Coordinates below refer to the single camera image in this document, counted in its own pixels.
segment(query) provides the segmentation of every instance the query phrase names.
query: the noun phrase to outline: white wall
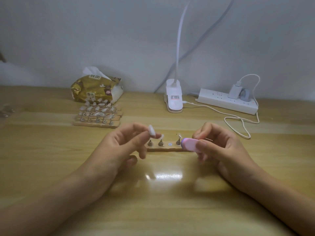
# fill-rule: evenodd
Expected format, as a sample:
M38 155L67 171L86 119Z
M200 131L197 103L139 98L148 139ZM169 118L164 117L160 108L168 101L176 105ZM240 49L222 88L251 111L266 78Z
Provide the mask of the white wall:
M175 60L187 1L0 0L0 50L8 61L0 64L0 84L69 87L92 65L123 78L128 91L153 91ZM191 3L180 53L229 2ZM315 100L314 10L315 0L236 0L180 63L183 92L228 91L243 75L257 73L258 97Z

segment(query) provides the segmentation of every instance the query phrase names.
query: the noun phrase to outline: white power strip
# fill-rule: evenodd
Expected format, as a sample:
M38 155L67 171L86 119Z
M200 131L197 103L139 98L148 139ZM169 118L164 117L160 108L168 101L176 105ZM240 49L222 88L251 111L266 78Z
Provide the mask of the white power strip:
M241 99L229 98L227 93L221 93L208 89L200 90L197 102L251 115L255 115L258 111L258 105L254 101L254 99L250 99L249 102L245 102Z

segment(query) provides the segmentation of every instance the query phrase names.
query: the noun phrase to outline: wooden desk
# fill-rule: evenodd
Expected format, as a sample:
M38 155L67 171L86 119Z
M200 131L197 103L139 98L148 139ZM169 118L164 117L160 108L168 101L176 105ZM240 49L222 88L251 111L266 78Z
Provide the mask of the wooden desk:
M69 89L0 87L18 112L0 129L0 205L53 184L75 170L109 129L75 127L81 105ZM184 100L193 101L184 96ZM261 124L246 124L242 139L266 171L315 198L315 103L259 100ZM161 94L125 93L122 123L152 124L165 140L190 137L205 121L226 127L223 115L185 106L167 112ZM254 119L254 116L238 113ZM233 122L241 130L241 124ZM74 215L53 235L292 235L261 205L223 181L195 153L148 153L117 177L101 200Z

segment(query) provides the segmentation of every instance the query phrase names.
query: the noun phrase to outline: hand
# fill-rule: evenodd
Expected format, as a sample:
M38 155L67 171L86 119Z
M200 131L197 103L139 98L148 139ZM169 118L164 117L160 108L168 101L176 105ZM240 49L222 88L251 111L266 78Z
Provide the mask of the hand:
M137 157L131 153L139 152L139 157L146 157L144 146L151 138L149 128L140 123L127 124L107 134L95 148L90 157L80 166L77 173L89 181L91 202L100 198L109 188L119 170L132 167Z
M192 137L199 140L196 147L202 153L198 153L198 160L212 162L223 178L240 191L248 194L251 181L265 174L237 136L219 125L206 122Z

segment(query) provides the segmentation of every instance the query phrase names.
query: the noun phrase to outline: pink nail file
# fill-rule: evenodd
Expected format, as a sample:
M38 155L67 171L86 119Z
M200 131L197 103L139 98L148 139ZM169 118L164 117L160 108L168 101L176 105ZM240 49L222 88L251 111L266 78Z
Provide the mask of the pink nail file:
M180 145L184 150L191 151L191 152L201 152L196 148L196 143L198 142L197 139L193 138L184 138Z

